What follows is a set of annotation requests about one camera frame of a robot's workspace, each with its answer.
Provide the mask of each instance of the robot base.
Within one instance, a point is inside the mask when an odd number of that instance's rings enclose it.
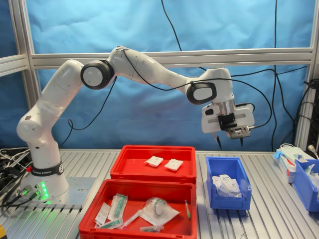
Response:
[[[49,199],[38,207],[45,207],[46,204],[63,205],[65,208],[82,208],[96,178],[66,177],[69,184],[68,190],[61,196]]]
[[[38,177],[32,174],[26,175],[20,185],[20,190],[30,187],[30,191],[24,199],[29,198],[33,193],[39,191],[31,203],[40,203],[55,205],[78,205],[80,208],[93,186],[96,178],[65,177],[62,175],[51,175],[47,177]]]

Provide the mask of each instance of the metal plate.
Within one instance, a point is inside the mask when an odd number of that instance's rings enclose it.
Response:
[[[78,225],[100,185],[110,178],[119,150],[62,150],[69,177],[96,177],[83,209],[38,204],[0,212],[0,224],[10,239],[79,238]],[[240,157],[252,186],[250,210],[245,216],[234,210],[209,206],[206,156]],[[200,239],[319,239],[319,213],[308,213],[295,189],[268,152],[196,152],[197,238]]]
[[[69,183],[68,190],[61,196],[52,198],[46,204],[65,205],[68,208],[81,208],[85,204],[86,197],[89,194],[96,178],[82,178],[82,177],[66,177]],[[39,204],[38,207],[45,207],[44,203]]]

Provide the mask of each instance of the blue cloth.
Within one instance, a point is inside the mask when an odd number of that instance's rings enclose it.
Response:
[[[0,57],[16,55],[17,50],[11,22],[9,3],[6,0],[0,1],[0,26]]]
[[[20,118],[28,112],[21,72],[0,77],[0,148],[26,146],[16,134]]]
[[[183,50],[265,48],[274,46],[274,0],[164,1]],[[27,1],[36,53],[110,52],[117,45],[138,51],[178,51],[171,26],[160,0]],[[277,47],[309,47],[314,0],[279,1]],[[228,67],[243,74],[273,66]],[[278,66],[278,72],[300,66]],[[198,68],[173,68],[186,76],[199,76]],[[55,70],[39,70],[42,88]],[[280,75],[286,108],[295,115],[303,93],[306,70]],[[274,75],[263,72],[238,77],[260,89],[271,100]],[[270,110],[265,99],[246,85],[234,82],[236,102],[252,102],[255,125],[267,121]],[[276,87],[278,120],[275,145],[291,130]],[[83,87],[63,113],[52,133],[58,143],[69,132],[67,119],[75,127],[86,126],[100,110],[110,87],[94,91]],[[163,92],[118,78],[102,113],[86,130],[73,131],[65,148],[121,148],[125,144],[187,145],[197,150],[218,150],[211,134],[201,131],[201,108],[192,105],[178,90]],[[269,151],[274,120],[244,139],[228,139],[218,133],[223,150]],[[6,137],[14,137],[15,131]]]

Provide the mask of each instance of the green led light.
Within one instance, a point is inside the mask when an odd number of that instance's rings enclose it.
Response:
[[[41,182],[42,190],[44,192],[45,197],[43,199],[47,199],[49,197],[49,194],[47,192],[47,189],[45,187],[45,183]]]

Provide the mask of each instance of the plastic tube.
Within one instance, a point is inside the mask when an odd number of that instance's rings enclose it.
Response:
[[[146,233],[160,233],[162,230],[164,230],[164,226],[150,226],[150,227],[142,227],[140,228],[141,232]]]
[[[138,210],[133,216],[131,216],[129,219],[127,219],[123,226],[122,229],[127,227],[129,224],[131,224],[132,221],[134,221],[137,217],[139,217],[140,215],[142,215],[143,210]]]

